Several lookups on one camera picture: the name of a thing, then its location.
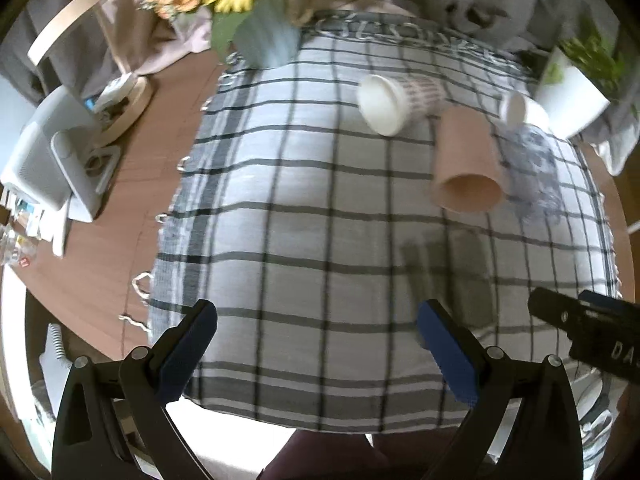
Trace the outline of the round wooden tray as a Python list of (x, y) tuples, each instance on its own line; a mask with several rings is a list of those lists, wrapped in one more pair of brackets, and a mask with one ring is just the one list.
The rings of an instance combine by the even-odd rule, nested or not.
[(152, 96), (152, 84), (145, 76), (126, 73), (112, 80), (91, 107), (101, 126), (93, 146), (104, 148), (117, 141), (141, 117)]

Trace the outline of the wooden chair backrest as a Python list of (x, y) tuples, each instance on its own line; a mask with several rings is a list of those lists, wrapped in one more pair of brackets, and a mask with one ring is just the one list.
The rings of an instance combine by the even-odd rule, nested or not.
[(107, 19), (102, 3), (106, 0), (72, 0), (66, 4), (64, 8), (55, 15), (54, 18), (44, 26), (42, 32), (38, 34), (32, 45), (27, 51), (29, 61), (37, 66), (44, 58), (46, 58), (55, 45), (64, 37), (66, 37), (76, 26), (80, 20), (89, 12), (96, 14), (96, 20), (103, 32), (108, 50), (110, 50), (112, 58), (123, 75), (130, 75), (137, 78), (132, 71), (128, 61), (119, 52), (115, 38), (115, 27)]

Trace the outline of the white plant pot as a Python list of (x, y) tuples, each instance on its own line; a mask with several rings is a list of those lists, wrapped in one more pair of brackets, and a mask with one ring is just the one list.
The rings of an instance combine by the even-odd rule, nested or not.
[(581, 133), (610, 105), (608, 98), (559, 47), (551, 52), (534, 100), (547, 113), (551, 132), (563, 140)]

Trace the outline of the green potted plant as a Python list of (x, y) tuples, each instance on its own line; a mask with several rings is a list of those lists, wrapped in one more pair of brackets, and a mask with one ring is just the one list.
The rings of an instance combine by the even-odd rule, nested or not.
[(619, 103), (639, 67), (639, 41), (626, 28), (611, 38), (602, 32), (589, 10), (582, 11), (572, 36), (564, 34), (548, 57), (540, 84), (559, 84), (563, 80), (559, 53), (577, 68), (612, 103)]

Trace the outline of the checkered grey white tablecloth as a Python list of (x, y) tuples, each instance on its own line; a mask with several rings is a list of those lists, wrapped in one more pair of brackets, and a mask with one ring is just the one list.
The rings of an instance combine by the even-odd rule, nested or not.
[(158, 232), (148, 336), (198, 300), (216, 334), (186, 395), (203, 408), (331, 432), (456, 426), (465, 415), (416, 332), (437, 299), (482, 344), (513, 359), (566, 358), (570, 342), (528, 313), (544, 287), (617, 296), (604, 203), (580, 149), (558, 139), (560, 206), (521, 219), (514, 199), (458, 214), (431, 196), (435, 116), (386, 139), (364, 122), (369, 75), (427, 76), (456, 110), (487, 120), (527, 92), (513, 54), (418, 18), (317, 13), (296, 57), (270, 70), (242, 58), (222, 73)]

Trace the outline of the blue metal flower bucket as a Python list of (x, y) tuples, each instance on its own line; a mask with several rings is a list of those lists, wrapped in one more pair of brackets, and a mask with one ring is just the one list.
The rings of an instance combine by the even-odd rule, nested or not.
[(258, 0), (236, 30), (233, 43), (252, 70), (269, 70), (295, 58), (307, 0)]

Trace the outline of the houndstooth paper cup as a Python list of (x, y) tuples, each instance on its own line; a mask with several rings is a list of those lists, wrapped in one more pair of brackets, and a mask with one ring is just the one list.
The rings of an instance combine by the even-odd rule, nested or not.
[(366, 124), (380, 136), (397, 136), (406, 127), (438, 115), (446, 92), (427, 76), (369, 75), (358, 84), (357, 103)]

